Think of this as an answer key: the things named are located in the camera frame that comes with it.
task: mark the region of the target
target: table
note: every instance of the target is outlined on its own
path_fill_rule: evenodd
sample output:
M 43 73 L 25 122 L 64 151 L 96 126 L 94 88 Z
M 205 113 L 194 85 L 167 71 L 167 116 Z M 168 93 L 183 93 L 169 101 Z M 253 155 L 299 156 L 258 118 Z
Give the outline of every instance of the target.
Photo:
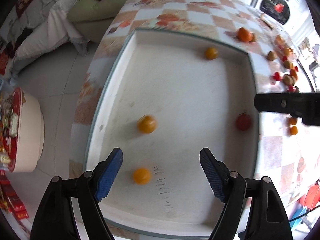
M 237 0 L 127 0 L 100 42 L 85 76 L 71 133 L 69 175 L 82 174 L 85 166 L 87 138 L 106 78 L 127 35 L 137 27 L 168 29 L 192 33 L 245 49 L 253 64 L 258 93 L 286 91 L 271 75 L 285 72 L 281 60 L 268 61 L 274 49 L 274 33 L 260 19 L 261 12 Z M 243 43 L 236 30 L 246 27 L 257 42 Z M 296 85 L 300 92 L 311 92 L 306 76 L 300 71 Z M 285 114 L 260 114 L 259 149 L 254 178 L 269 176 L 284 206 L 287 207 L 315 183 L 320 172 L 320 154 L 316 151 L 318 127 L 307 127 L 298 121 L 299 133 L 287 134 Z M 137 234 L 112 227 L 116 235 L 136 239 Z

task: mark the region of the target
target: orange object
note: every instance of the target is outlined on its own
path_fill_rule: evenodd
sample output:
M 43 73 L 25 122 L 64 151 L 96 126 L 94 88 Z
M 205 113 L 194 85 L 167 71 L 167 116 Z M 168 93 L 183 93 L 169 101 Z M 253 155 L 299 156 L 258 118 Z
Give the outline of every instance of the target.
M 298 128 L 294 125 L 290 127 L 290 135 L 296 135 L 298 133 Z
M 293 76 L 296 80 L 298 80 L 298 74 L 294 68 L 290 69 L 290 76 Z
M 137 126 L 142 133 L 152 133 L 157 128 L 157 121 L 152 115 L 144 115 L 138 120 Z
M 288 124 L 289 124 L 289 125 L 290 125 L 290 124 L 296 125 L 297 122 L 298 122 L 298 118 L 290 117 L 290 118 L 288 119 Z
M 150 182 L 151 172 L 146 168 L 140 168 L 134 171 L 132 178 L 138 185 L 144 185 Z
M 243 41 L 243 42 L 249 42 L 252 41 L 253 35 L 252 33 L 250 33 L 246 28 L 241 27 L 238 30 L 238 38 L 239 40 Z
M 284 48 L 284 49 L 283 49 L 283 54 L 286 55 L 287 57 L 289 57 L 290 54 L 291 54 L 290 49 L 289 49 L 289 48 Z
M 205 57 L 209 60 L 213 60 L 213 59 L 216 59 L 218 57 L 218 51 L 217 49 L 215 48 L 208 48 L 206 51 L 205 51 Z
M 124 22 L 120 23 L 119 27 L 120 28 L 125 28 L 125 27 L 128 27 L 130 24 L 131 24 L 130 21 L 125 20 Z
M 306 206 L 307 208 L 314 208 L 317 203 L 320 201 L 320 186 L 314 185 L 311 186 L 308 190 L 308 193 L 306 195 L 306 198 L 304 199 L 303 206 Z

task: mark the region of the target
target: white floor tile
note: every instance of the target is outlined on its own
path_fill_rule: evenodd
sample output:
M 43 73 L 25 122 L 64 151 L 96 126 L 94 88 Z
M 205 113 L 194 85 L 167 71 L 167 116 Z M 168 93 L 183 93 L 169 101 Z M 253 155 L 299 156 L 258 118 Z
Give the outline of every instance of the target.
M 55 176 L 55 138 L 58 124 L 59 108 L 62 95 L 42 98 L 39 100 L 44 118 L 44 145 L 37 168 Z
M 55 140 L 55 174 L 69 178 L 69 148 L 73 117 L 79 94 L 64 94 L 59 111 Z
M 64 93 L 79 93 L 84 83 L 84 77 L 87 73 L 92 58 L 97 50 L 98 43 L 89 42 L 88 53 L 85 57 L 78 54 L 72 66 Z
M 49 176 L 39 169 L 31 173 L 6 173 L 12 187 L 24 203 L 29 214 L 29 221 L 32 223 L 42 196 L 49 185 L 52 176 Z
M 61 95 L 78 52 L 71 43 L 42 55 L 20 71 L 18 86 L 37 98 Z

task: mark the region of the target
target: white plastic tray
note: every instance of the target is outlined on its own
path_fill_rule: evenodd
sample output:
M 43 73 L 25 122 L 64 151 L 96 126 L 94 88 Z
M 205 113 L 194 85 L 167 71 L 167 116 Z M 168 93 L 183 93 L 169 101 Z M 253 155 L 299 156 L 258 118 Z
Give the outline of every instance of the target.
M 208 47 L 219 58 L 207 60 Z M 114 147 L 124 160 L 111 191 L 100 203 L 104 217 L 122 228 L 162 237 L 211 234 L 223 204 L 215 198 L 199 162 L 209 147 L 217 160 L 252 177 L 258 145 L 255 83 L 248 54 L 188 34 L 137 30 L 128 37 L 107 79 L 96 110 L 86 169 Z M 252 117 L 250 130 L 235 127 Z M 151 114 L 158 128 L 140 134 L 137 120 Z M 135 169 L 153 178 L 138 186 Z

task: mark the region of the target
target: cushion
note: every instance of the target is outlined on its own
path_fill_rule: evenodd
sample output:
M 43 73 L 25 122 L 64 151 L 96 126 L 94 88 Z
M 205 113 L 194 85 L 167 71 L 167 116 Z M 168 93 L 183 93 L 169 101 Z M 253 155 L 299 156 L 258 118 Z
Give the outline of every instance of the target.
M 68 13 L 72 23 L 116 17 L 127 0 L 80 0 Z
M 103 35 L 109 28 L 114 18 L 92 22 L 75 22 L 76 29 L 82 33 L 87 39 L 100 43 Z

